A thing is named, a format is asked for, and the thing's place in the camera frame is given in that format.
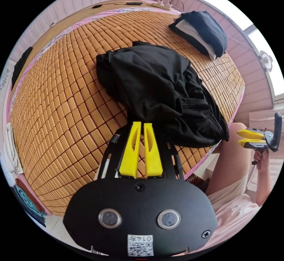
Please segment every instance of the wall fan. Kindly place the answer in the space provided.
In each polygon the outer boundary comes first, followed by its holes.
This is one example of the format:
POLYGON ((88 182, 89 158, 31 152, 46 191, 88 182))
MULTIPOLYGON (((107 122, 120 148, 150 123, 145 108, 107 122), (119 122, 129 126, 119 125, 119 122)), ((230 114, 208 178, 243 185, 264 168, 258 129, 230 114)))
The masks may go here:
POLYGON ((266 52, 264 51, 260 51, 259 52, 259 59, 264 67, 264 70, 266 72, 271 72, 272 71, 272 58, 270 55, 268 55, 266 52))

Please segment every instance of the white shorts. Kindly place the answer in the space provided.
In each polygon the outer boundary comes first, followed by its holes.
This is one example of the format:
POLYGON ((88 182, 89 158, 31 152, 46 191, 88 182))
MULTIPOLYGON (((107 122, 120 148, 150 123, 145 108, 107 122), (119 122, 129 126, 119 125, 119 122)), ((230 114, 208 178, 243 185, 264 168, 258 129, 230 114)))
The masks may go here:
POLYGON ((233 184, 208 195, 214 211, 218 211, 222 206, 231 200, 245 193, 248 174, 233 184))

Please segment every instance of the window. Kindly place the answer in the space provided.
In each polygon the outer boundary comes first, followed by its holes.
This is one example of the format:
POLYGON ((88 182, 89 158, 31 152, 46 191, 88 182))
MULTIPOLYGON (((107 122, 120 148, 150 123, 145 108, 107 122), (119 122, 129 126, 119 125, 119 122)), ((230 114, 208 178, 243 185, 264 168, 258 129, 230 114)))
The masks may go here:
POLYGON ((252 25, 252 21, 235 5, 233 5, 228 0, 203 0, 207 3, 213 5, 220 11, 222 11, 225 15, 227 15, 231 20, 233 20, 242 30, 245 30, 250 25, 252 25))
POLYGON ((258 29, 255 30, 253 33, 249 34, 249 38, 254 43, 258 51, 260 50, 265 51, 266 53, 268 53, 268 55, 272 57, 272 60, 273 60, 272 71, 268 74, 268 76, 271 79, 275 96, 284 94, 284 78, 281 73, 279 64, 269 44, 267 43, 267 41, 265 40, 265 38, 263 37, 263 35, 260 33, 258 29))

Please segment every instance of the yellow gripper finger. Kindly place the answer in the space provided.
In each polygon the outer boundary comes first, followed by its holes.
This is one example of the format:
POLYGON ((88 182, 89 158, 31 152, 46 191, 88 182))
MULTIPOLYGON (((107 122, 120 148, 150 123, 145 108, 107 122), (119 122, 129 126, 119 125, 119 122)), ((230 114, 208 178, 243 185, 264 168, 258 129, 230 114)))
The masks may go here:
POLYGON ((266 144, 266 141, 265 140, 242 139, 242 140, 239 140, 238 143, 244 148, 246 143, 266 144))
POLYGON ((146 178, 163 174, 160 154, 151 123, 144 124, 146 178))
POLYGON ((133 122, 119 168, 119 173, 123 176, 136 179, 140 136, 141 122, 133 122))
POLYGON ((264 138, 264 134, 246 129, 237 131, 237 134, 246 139, 263 140, 264 138))

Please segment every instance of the person's hand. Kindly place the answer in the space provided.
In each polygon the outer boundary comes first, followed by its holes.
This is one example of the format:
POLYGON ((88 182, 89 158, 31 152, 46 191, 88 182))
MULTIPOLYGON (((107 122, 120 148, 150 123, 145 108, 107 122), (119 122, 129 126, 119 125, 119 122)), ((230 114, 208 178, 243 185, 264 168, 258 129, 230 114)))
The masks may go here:
POLYGON ((257 161, 256 168, 258 172, 268 171, 269 168, 269 150, 265 149, 263 153, 255 151, 254 160, 257 161))

